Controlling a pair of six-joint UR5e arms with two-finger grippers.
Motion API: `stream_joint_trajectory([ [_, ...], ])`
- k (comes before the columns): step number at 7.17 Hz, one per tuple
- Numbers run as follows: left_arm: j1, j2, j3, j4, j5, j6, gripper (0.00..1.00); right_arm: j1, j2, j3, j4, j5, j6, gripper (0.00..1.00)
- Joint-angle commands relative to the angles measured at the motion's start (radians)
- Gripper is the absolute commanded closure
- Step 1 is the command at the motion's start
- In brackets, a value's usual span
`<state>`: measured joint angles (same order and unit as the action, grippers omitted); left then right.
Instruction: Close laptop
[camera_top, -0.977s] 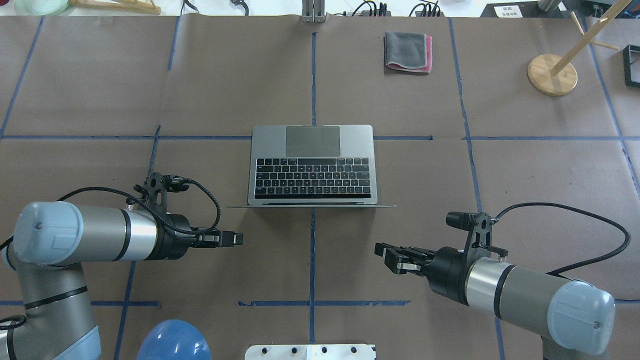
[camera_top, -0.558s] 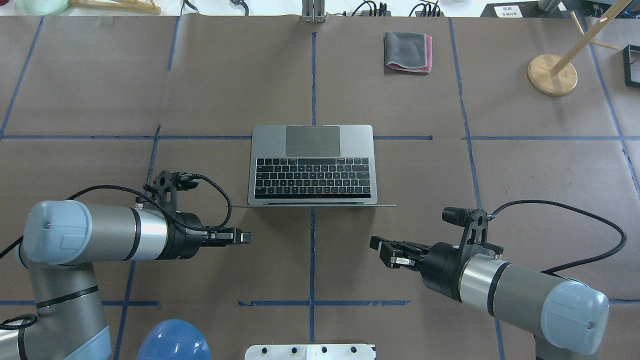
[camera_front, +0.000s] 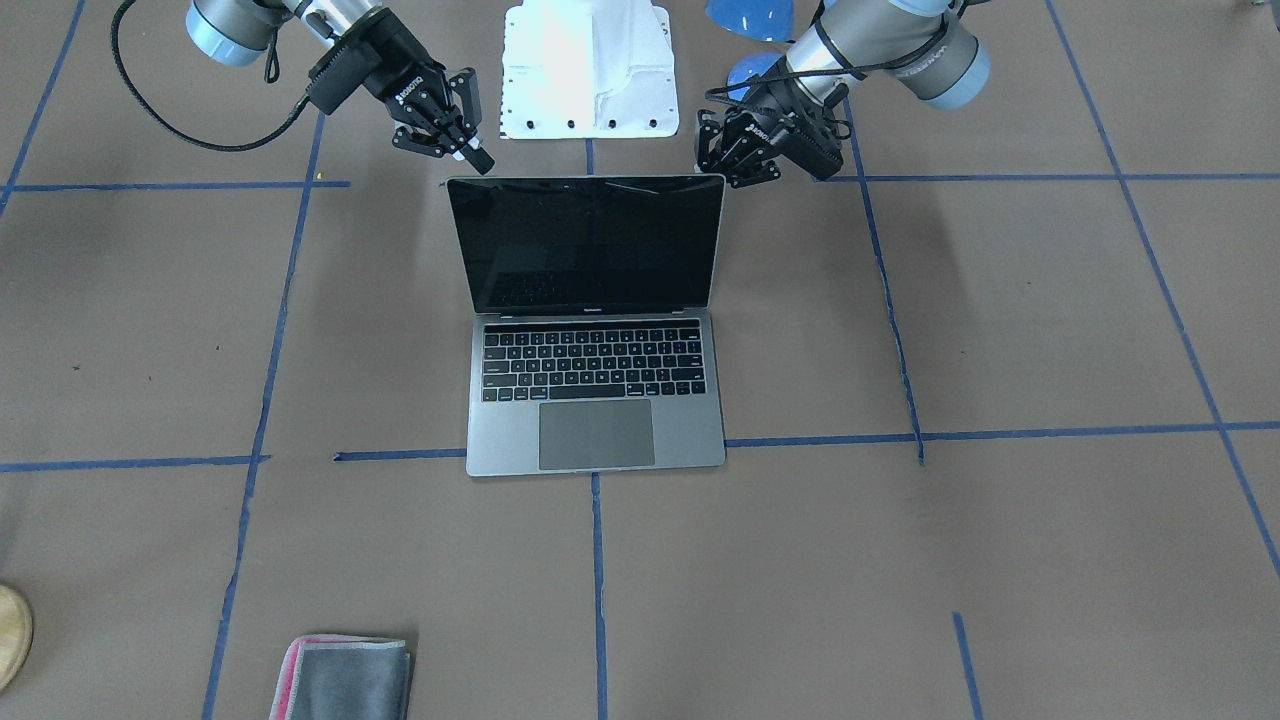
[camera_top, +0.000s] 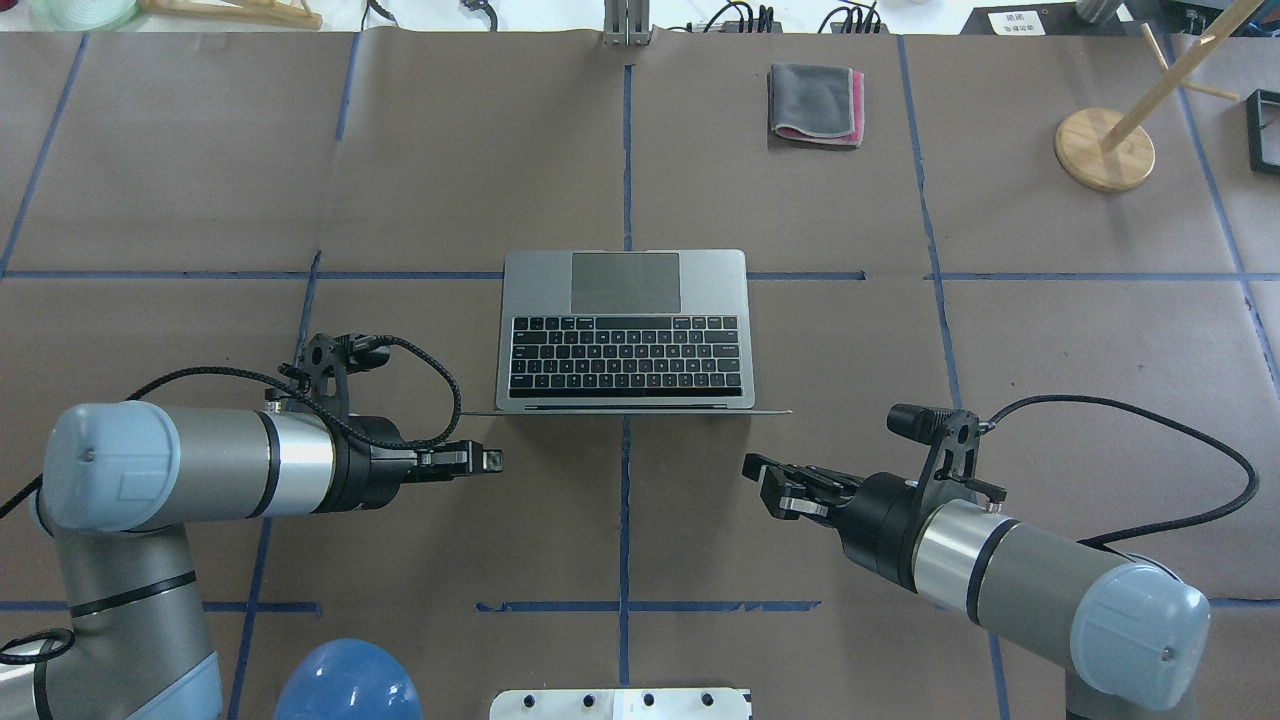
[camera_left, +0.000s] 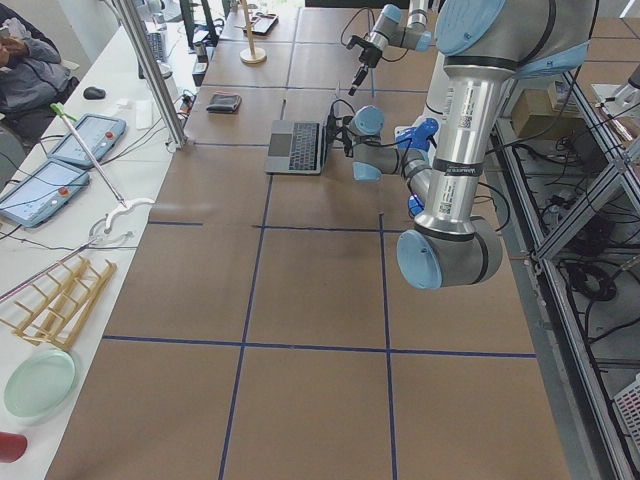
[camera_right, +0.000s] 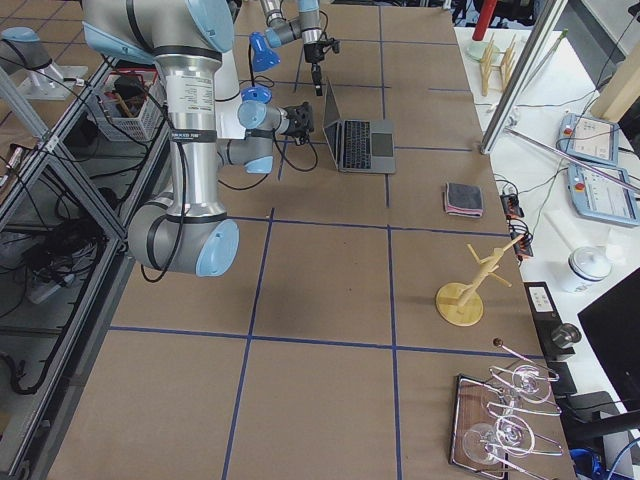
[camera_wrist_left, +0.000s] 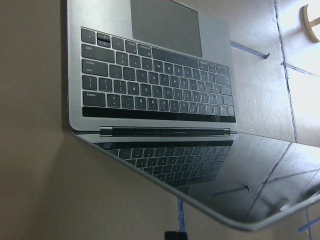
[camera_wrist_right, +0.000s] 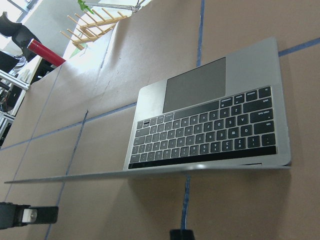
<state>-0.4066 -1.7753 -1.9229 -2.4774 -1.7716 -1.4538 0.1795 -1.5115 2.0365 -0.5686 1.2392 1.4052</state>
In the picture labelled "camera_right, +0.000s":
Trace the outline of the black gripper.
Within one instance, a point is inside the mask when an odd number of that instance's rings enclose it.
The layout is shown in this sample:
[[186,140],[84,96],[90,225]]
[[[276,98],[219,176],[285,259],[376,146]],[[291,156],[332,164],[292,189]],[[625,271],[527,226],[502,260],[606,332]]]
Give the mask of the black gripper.
[[283,134],[294,139],[297,145],[304,145],[310,141],[314,132],[314,115],[311,104],[307,101],[297,106],[285,108],[285,119],[288,121]]
[[324,47],[320,42],[305,43],[303,46],[304,58],[311,65],[311,78],[314,92],[317,96],[323,95],[322,69],[319,65],[324,60]]

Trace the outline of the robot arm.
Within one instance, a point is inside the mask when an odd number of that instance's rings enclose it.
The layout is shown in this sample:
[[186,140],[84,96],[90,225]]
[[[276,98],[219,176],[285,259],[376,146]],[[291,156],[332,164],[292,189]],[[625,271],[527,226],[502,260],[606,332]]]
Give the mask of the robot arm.
[[242,95],[233,46],[238,1],[85,1],[87,44],[157,68],[166,92],[172,180],[143,204],[128,246],[145,267],[220,276],[232,265],[239,228],[218,198],[218,171],[272,168],[273,140],[307,140],[309,103],[277,107]]
[[320,63],[324,60],[324,44],[320,25],[320,8],[316,0],[299,0],[298,16],[291,20],[285,18],[280,1],[260,0],[265,18],[265,37],[272,48],[292,43],[301,39],[305,61],[311,65],[311,77],[315,94],[323,95],[322,70]]

